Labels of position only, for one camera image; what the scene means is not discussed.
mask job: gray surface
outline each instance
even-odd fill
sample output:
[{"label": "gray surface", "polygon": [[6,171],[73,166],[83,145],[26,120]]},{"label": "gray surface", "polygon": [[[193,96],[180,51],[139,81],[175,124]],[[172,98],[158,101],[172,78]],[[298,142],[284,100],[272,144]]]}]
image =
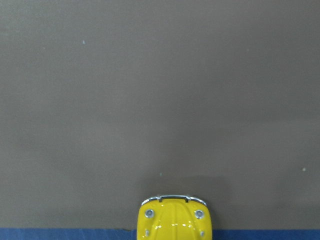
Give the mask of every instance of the gray surface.
[{"label": "gray surface", "polygon": [[319,1],[0,1],[0,227],[320,228]]}]

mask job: yellow toy car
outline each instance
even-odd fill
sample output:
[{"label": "yellow toy car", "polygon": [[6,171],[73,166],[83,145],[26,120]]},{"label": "yellow toy car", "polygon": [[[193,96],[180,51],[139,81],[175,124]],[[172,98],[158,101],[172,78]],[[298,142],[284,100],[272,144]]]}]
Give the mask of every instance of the yellow toy car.
[{"label": "yellow toy car", "polygon": [[212,240],[207,204],[186,195],[154,196],[142,202],[137,240]]}]

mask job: headlight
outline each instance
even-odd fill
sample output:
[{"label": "headlight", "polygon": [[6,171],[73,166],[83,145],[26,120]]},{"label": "headlight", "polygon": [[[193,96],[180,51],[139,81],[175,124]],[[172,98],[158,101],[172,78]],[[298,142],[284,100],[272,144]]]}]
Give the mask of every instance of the headlight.
[{"label": "headlight", "polygon": [[202,211],[202,210],[196,210],[196,211],[194,212],[194,215],[195,215],[195,217],[196,217],[197,219],[203,219],[204,216],[205,216],[205,213],[204,213],[204,211]]},{"label": "headlight", "polygon": [[155,212],[154,212],[152,209],[147,209],[147,210],[145,210],[144,215],[145,215],[148,219],[150,219],[150,218],[153,218],[153,217],[154,217]]}]

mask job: chrome bumper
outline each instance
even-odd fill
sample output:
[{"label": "chrome bumper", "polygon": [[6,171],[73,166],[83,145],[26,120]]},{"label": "chrome bumper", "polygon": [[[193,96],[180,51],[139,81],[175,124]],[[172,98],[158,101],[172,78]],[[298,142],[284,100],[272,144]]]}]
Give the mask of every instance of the chrome bumper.
[{"label": "chrome bumper", "polygon": [[187,195],[161,195],[161,196],[153,196],[153,197],[149,197],[148,199],[144,200],[141,203],[141,206],[150,202],[150,201],[154,201],[154,200],[158,200],[159,202],[161,202],[163,199],[184,199],[186,202],[189,201],[195,201],[198,203],[201,203],[205,206],[207,206],[207,203],[203,200],[201,200],[200,198],[194,197],[194,196],[187,196]]}]

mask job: blue strip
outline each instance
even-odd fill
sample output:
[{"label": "blue strip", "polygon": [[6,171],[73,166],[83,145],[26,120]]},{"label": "blue strip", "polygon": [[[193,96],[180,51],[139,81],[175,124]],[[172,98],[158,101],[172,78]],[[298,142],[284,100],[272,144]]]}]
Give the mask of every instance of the blue strip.
[{"label": "blue strip", "polygon": [[[0,228],[0,240],[136,240],[136,230]],[[320,230],[214,230],[214,240],[320,240]]]}]

